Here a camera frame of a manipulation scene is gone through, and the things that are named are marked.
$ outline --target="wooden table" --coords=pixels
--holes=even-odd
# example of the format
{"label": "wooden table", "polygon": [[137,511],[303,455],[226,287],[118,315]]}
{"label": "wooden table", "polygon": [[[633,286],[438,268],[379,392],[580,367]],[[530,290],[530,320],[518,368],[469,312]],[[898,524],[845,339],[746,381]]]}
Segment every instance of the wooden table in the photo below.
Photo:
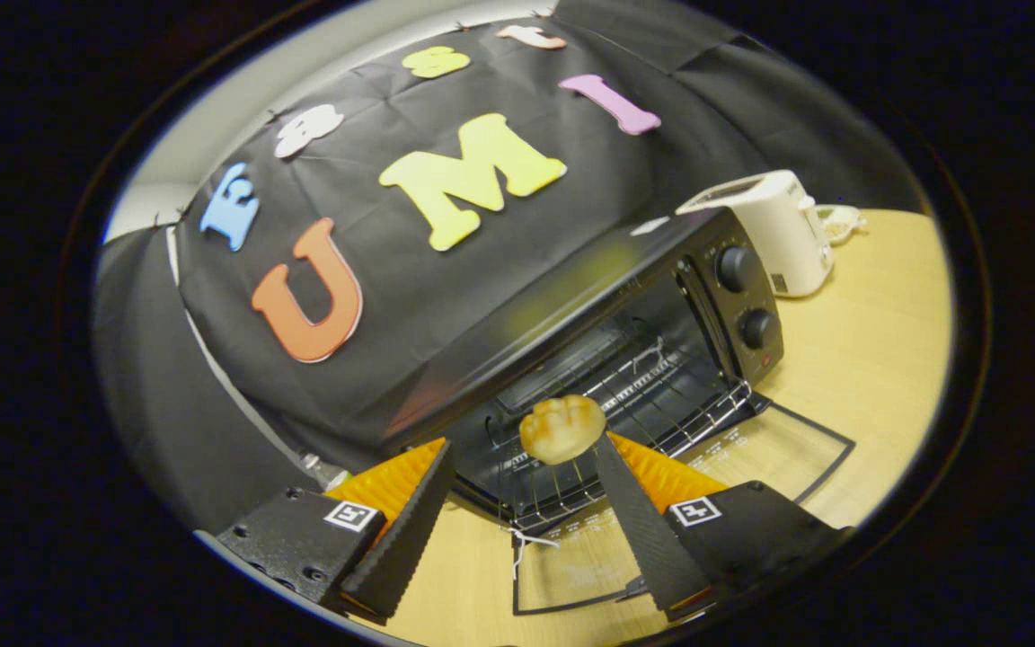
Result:
{"label": "wooden table", "polygon": [[[786,356],[756,385],[857,442],[846,463],[802,502],[837,528],[874,512],[916,454],[941,400],[952,336],[950,274],[936,224],[895,210],[863,215],[868,232],[834,247],[837,261],[825,287],[777,302]],[[712,442],[724,443],[715,451],[706,441],[682,459],[727,484],[761,478],[793,496],[838,447],[767,414],[732,437],[715,437]],[[531,593],[523,594],[523,605],[555,602],[552,581],[564,577],[552,566],[556,557],[592,562],[593,577],[608,579],[607,590],[624,586],[624,574],[637,574],[615,517],[592,516],[580,531],[560,537],[566,555],[528,546],[521,577]],[[509,533],[447,501],[397,615],[375,629],[434,646],[575,646],[621,643],[667,625],[649,594],[514,617],[512,561]]]}

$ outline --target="pink letter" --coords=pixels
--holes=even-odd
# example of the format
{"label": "pink letter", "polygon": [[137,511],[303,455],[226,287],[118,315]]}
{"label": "pink letter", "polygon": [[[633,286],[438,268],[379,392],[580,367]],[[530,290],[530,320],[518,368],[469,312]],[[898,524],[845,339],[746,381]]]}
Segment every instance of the pink letter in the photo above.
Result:
{"label": "pink letter", "polygon": [[581,77],[571,77],[564,79],[558,86],[586,94],[591,101],[604,108],[604,111],[615,116],[617,127],[620,127],[622,133],[641,135],[661,125],[661,119],[656,114],[633,106],[628,98],[611,90],[604,84],[604,79],[598,75],[583,73]]}

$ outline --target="black knob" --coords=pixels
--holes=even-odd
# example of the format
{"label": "black knob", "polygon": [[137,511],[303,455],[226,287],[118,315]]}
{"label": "black knob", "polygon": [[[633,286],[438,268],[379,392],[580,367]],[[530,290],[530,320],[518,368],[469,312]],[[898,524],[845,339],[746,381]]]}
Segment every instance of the black knob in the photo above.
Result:
{"label": "black knob", "polygon": [[761,307],[746,313],[740,321],[740,341],[748,348],[764,348],[766,344],[780,336],[780,321],[777,317]]}
{"label": "black knob", "polygon": [[718,281],[731,292],[744,292],[764,278],[760,259],[746,247],[727,247],[718,257]]}

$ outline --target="bread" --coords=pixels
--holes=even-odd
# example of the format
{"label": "bread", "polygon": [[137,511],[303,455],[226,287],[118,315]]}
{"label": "bread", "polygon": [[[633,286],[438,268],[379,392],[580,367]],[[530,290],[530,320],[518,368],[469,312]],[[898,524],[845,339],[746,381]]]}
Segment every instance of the bread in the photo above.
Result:
{"label": "bread", "polygon": [[604,412],[598,403],[581,396],[552,399],[534,405],[522,418],[521,445],[546,466],[557,466],[581,455],[601,437]]}

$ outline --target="yellow letter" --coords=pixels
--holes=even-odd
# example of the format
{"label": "yellow letter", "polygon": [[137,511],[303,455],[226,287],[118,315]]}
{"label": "yellow letter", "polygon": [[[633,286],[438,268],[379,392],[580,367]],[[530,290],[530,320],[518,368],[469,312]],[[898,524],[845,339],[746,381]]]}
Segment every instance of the yellow letter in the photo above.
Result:
{"label": "yellow letter", "polygon": [[431,48],[403,58],[402,65],[414,70],[414,77],[435,79],[469,65],[469,57],[452,48]]}
{"label": "yellow letter", "polygon": [[480,225],[473,210],[461,210],[449,201],[460,197],[490,210],[501,210],[497,173],[506,176],[512,196],[530,196],[566,173],[562,160],[546,158],[509,130],[498,113],[470,119],[457,130],[461,159],[413,152],[395,160],[378,177],[383,187],[402,187],[431,224],[431,246],[445,251],[469,236]]}

